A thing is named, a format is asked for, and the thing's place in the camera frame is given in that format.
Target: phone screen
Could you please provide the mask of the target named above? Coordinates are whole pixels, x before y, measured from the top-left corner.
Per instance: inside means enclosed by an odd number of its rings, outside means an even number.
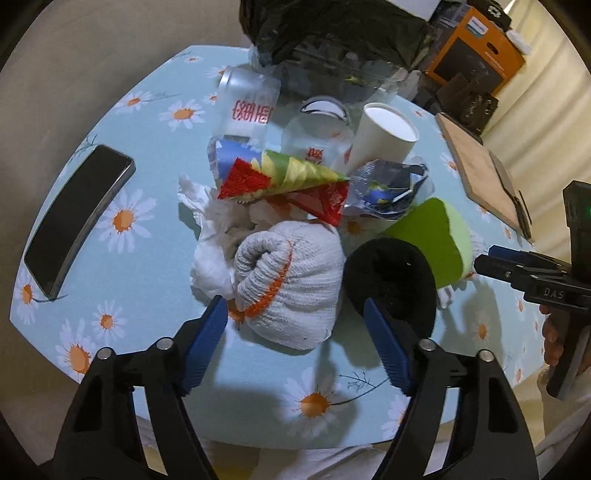
[[[98,145],[63,186],[25,253],[25,263],[47,297],[57,296],[86,235],[134,171],[133,159]]]

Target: snack wrapper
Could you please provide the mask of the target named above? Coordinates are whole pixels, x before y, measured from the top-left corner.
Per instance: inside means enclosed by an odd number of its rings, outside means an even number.
[[[208,156],[218,199],[251,202],[283,194],[287,202],[305,212],[339,224],[349,191],[349,179],[340,173],[231,140],[213,139]]]

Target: orange box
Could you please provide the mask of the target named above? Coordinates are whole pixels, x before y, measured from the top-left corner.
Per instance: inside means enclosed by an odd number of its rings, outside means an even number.
[[[503,31],[470,5],[441,18],[437,30],[435,53],[423,70],[441,85],[461,73],[468,80],[478,79],[486,92],[495,95],[525,63]]]

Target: table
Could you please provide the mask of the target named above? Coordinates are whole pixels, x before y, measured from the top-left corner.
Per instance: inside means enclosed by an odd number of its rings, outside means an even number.
[[[193,46],[136,85],[92,129],[68,160],[35,221],[97,144],[135,159],[137,172],[91,231],[52,303],[24,263],[15,283],[11,321],[47,359],[80,381],[103,345],[118,353],[145,349],[204,310],[190,288],[196,226],[179,205],[179,175],[213,186],[206,157],[215,118],[216,86],[227,65],[247,63],[242,48]],[[530,249],[515,231],[469,200],[453,157],[432,115],[412,103],[393,105],[420,133],[413,154],[428,165],[436,195],[450,202],[488,245]],[[281,129],[269,126],[270,148]],[[363,233],[345,223],[343,241]],[[542,315],[509,285],[479,276],[457,286],[451,306],[438,311],[433,339],[473,355],[489,348],[512,384],[542,365]],[[201,387],[185,399],[199,436],[238,445],[328,448],[393,438],[407,401],[386,381],[363,320],[345,302],[333,336],[298,355],[270,348],[247,327],[228,322]],[[148,418],[141,389],[137,413]],[[301,400],[315,403],[302,413]],[[444,421],[454,417],[448,395]]]

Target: metal screw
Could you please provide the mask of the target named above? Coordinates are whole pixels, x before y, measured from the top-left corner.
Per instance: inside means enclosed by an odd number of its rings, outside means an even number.
[[[98,351],[98,353],[96,354],[96,356],[98,358],[100,358],[101,360],[107,360],[111,356],[112,352],[113,352],[113,350],[111,350],[109,347],[106,346],[104,348],[101,348]]]
[[[172,340],[172,338],[169,337],[161,338],[160,340],[158,340],[158,342],[156,342],[156,348],[158,350],[168,350],[173,345],[174,341]]]
[[[418,345],[427,352],[432,352],[437,348],[437,344],[428,338],[420,340]]]
[[[481,350],[478,356],[485,362],[492,362],[495,359],[495,354],[490,350]]]

